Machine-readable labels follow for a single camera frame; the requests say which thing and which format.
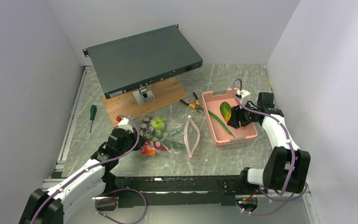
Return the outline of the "green fake bean pod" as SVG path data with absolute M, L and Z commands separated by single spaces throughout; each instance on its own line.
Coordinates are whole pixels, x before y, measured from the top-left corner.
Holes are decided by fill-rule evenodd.
M 226 131 L 226 133 L 228 133 L 233 138 L 235 138 L 233 133 L 227 128 L 227 126 L 224 124 L 224 122 L 216 114 L 212 113 L 210 110 L 208 110 L 208 114 L 221 125 L 221 127 Z

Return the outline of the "orange fake fruit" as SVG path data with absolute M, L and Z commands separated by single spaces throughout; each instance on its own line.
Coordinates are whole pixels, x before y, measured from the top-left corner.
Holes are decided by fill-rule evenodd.
M 232 107 L 231 107 L 231 105 L 228 102 L 223 101 L 220 104 L 220 113 L 221 113 L 223 119 L 226 122 L 228 122 L 231 119 L 231 116 L 232 116 Z

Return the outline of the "green fake chili pepper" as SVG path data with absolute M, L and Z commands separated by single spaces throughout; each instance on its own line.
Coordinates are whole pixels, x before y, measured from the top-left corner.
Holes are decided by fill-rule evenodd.
M 168 132 L 164 137 L 163 144 L 174 149 L 185 149 L 184 130 L 177 129 Z

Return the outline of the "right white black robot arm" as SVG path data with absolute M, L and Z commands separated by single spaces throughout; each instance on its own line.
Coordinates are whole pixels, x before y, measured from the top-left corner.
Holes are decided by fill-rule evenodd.
M 257 185 L 280 193 L 299 194 L 304 190 L 311 156 L 291 138 L 283 112 L 275 107 L 273 93 L 260 92 L 256 104 L 248 101 L 244 106 L 232 106 L 224 119 L 235 129 L 259 123 L 272 146 L 263 169 L 245 169 L 246 176 L 238 181 L 242 193 L 251 193 Z

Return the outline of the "red fake chili pepper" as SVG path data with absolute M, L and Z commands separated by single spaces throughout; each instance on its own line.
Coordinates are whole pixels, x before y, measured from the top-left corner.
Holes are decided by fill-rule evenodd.
M 148 149 L 155 151 L 156 153 L 162 151 L 169 151 L 171 149 L 170 146 L 164 145 L 161 141 L 148 141 Z

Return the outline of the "clear zip top bag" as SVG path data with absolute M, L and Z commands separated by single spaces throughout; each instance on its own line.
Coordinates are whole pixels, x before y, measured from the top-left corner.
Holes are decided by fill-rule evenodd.
M 145 116 L 140 123 L 140 153 L 154 156 L 162 152 L 187 153 L 191 158 L 200 142 L 200 130 L 191 116 L 185 120 Z

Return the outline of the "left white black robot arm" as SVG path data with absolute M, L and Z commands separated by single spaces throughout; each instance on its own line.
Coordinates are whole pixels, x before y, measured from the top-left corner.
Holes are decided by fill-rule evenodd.
M 119 159 L 141 148 L 137 128 L 118 127 L 108 141 L 68 178 L 47 189 L 36 189 L 29 197 L 21 224 L 63 224 L 95 196 L 109 196 L 127 187 L 118 188 L 111 170 Z

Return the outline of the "green fake apple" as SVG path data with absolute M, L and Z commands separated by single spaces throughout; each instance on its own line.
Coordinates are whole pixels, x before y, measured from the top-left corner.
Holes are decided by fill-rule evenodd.
M 161 117 L 153 117 L 151 120 L 151 126 L 154 130 L 163 131 L 165 128 L 164 120 Z

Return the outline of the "dark fake grape bunch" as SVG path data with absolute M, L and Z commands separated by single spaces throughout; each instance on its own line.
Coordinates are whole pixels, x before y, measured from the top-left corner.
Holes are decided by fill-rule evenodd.
M 154 127 L 151 124 L 151 118 L 146 116 L 142 119 L 141 125 L 140 125 L 140 135 L 150 135 L 154 131 Z

